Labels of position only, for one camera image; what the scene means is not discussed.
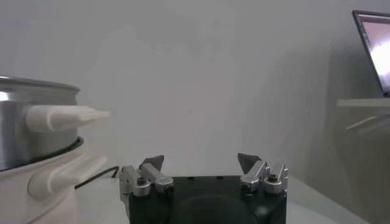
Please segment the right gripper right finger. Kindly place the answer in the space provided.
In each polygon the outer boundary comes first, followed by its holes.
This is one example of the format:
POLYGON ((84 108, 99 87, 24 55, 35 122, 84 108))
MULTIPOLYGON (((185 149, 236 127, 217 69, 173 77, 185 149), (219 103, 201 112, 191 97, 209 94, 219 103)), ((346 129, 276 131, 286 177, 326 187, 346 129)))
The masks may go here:
POLYGON ((237 157, 243 170, 239 181, 244 192, 254 193, 263 187, 267 194, 287 193, 288 168, 285 164, 272 173, 269 164, 257 155, 238 153, 237 157))

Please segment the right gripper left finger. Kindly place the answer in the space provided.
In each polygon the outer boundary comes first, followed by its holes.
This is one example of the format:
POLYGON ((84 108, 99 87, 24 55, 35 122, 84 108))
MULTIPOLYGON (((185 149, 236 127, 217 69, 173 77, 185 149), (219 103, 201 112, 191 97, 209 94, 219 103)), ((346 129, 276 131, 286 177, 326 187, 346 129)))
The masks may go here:
POLYGON ((174 187, 172 177, 162 174, 163 155, 146 158, 137 167, 124 166, 119 173, 119 191, 121 196, 133 194, 135 197, 147 197, 152 186, 158 193, 164 194, 174 187))

